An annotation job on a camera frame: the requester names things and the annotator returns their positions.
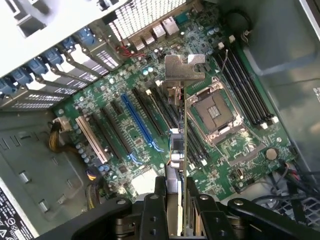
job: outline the green circuit board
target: green circuit board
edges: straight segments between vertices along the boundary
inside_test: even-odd
[[[188,20],[179,25],[180,33],[183,34],[179,34],[169,40],[155,43],[143,52],[145,54],[144,57],[132,57],[128,59],[125,64],[116,71],[94,82],[54,108],[55,114],[58,117],[67,117],[72,126],[76,125],[75,119],[79,116],[96,113],[99,117],[106,131],[109,133],[112,142],[122,156],[122,159],[112,157],[107,163],[110,170],[101,173],[108,183],[110,194],[118,193],[135,199],[141,191],[138,191],[136,189],[137,187],[131,184],[131,181],[146,172],[156,173],[158,176],[163,175],[164,166],[170,157],[168,149],[168,126],[162,114],[153,103],[148,100],[146,95],[146,90],[155,87],[156,81],[164,80],[164,57],[159,57],[155,50],[161,49],[164,55],[179,54],[187,56],[188,54],[205,54],[206,63],[209,66],[205,69],[205,80],[188,86],[186,90],[187,94],[191,96],[207,88],[212,84],[212,79],[215,77],[225,83],[233,101],[237,107],[241,109],[236,96],[225,80],[215,58],[211,55],[214,47],[216,47],[219,42],[226,40],[227,36],[223,27],[217,22],[218,16],[219,13],[217,9],[207,10],[207,12],[201,14],[200,18],[187,14],[186,17]],[[216,32],[213,34],[209,33],[213,28],[216,28]],[[258,77],[254,74],[245,55],[241,52],[240,47],[238,47],[238,51],[266,106],[271,113],[275,114],[272,104],[264,92],[262,85],[259,83]],[[157,134],[142,107],[134,97],[132,93],[133,88],[145,94],[146,104],[149,106],[151,115],[164,132],[162,136]],[[151,133],[155,143],[163,149],[164,152],[158,152],[146,143],[132,115],[121,99],[121,95],[124,93],[128,95],[128,98]],[[111,106],[111,101],[114,101],[123,111],[122,114],[115,112]],[[133,154],[139,164],[134,163],[132,159],[127,157],[121,142],[113,134],[110,125],[100,113],[100,108],[103,107],[107,108],[112,115],[125,140],[133,149]],[[229,107],[231,112],[234,113],[232,106],[229,105]],[[201,123],[197,112],[193,111],[193,113],[195,118],[198,119],[198,122]],[[295,156],[290,151],[291,143],[280,122],[270,125],[267,129],[258,129],[251,126],[245,114],[242,114],[242,116],[244,128],[228,135],[215,146],[202,141],[201,144],[207,151],[209,158],[205,164],[187,167],[188,175],[194,178],[200,192],[215,194],[220,200],[223,200],[232,195],[236,191],[236,188],[244,188],[252,183],[252,181],[256,181],[276,170],[280,166],[278,161],[266,159],[265,151],[268,148],[277,149],[278,157],[285,161],[294,160]],[[107,149],[108,144],[101,132],[95,126],[91,127],[101,145]],[[74,144],[83,143],[88,146],[88,142],[82,133],[78,134],[77,131],[74,130],[69,132],[69,135]],[[228,161],[233,161],[239,156],[248,155],[251,151],[250,147],[261,144],[263,144],[263,149],[259,151],[253,159],[239,162],[235,165],[228,163]],[[93,151],[91,151],[88,156],[91,159],[97,157]]]

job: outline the cpu socket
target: cpu socket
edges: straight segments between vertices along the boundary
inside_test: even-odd
[[[229,90],[216,77],[212,84],[188,97],[188,117],[204,141],[215,145],[241,128],[243,118]]]

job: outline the motherboard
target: motherboard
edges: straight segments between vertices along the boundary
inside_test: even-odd
[[[175,17],[179,31],[131,55],[117,70],[54,108],[88,168],[99,170],[107,196],[134,200],[153,192],[171,159],[178,124],[165,80],[165,56],[204,54],[205,79],[187,93],[187,176],[220,200],[295,159],[291,143],[240,42],[211,7]]]

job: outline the warning label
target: warning label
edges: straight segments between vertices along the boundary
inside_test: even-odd
[[[0,188],[0,240],[32,240],[33,235]]]

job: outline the white pcie slot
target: white pcie slot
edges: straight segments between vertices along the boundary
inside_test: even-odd
[[[90,125],[86,121],[84,116],[80,116],[75,119],[76,123],[79,125],[80,129],[84,133],[89,144],[93,148],[95,154],[98,156],[102,164],[105,164],[110,159],[109,155],[105,152],[104,148],[101,146],[98,138],[92,131]]]

